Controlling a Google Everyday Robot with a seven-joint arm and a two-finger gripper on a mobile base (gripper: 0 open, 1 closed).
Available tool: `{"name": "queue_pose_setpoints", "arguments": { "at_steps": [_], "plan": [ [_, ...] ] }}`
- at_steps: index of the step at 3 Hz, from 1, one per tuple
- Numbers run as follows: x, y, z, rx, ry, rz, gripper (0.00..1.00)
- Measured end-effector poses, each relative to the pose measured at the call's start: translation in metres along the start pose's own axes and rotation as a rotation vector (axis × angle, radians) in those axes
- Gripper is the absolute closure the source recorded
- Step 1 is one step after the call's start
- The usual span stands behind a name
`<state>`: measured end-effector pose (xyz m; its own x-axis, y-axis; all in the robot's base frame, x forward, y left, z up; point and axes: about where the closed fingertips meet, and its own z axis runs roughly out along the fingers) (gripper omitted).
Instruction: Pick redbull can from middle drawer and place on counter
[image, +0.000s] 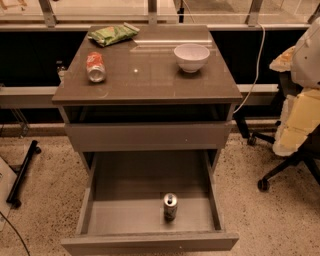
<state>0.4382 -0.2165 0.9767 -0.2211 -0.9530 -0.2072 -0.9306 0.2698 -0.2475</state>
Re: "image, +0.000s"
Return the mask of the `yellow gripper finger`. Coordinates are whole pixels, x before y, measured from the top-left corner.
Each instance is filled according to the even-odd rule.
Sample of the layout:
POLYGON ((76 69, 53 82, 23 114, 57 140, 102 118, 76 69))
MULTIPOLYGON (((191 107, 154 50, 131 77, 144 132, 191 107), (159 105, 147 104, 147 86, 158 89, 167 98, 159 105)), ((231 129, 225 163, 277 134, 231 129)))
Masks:
POLYGON ((279 156, 290 156, 320 124, 320 90, 303 89, 297 96, 288 95, 280 122, 273 151, 279 156))
POLYGON ((276 57, 271 64, 269 65, 269 68, 273 71, 277 72, 286 72, 291 70, 291 61, 292 56, 294 53, 295 47, 292 46, 285 50, 283 53, 281 53, 278 57, 276 57))

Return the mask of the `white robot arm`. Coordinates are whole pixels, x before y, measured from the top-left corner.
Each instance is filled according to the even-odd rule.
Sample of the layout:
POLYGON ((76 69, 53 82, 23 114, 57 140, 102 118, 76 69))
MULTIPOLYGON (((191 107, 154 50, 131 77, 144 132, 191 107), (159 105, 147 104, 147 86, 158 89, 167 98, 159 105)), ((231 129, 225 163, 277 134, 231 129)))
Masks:
POLYGON ((282 107, 280 126, 275 134, 273 151, 279 156, 296 152, 320 125, 320 18, 269 68, 274 71, 289 71, 295 84, 302 87, 297 96, 289 94, 282 107))

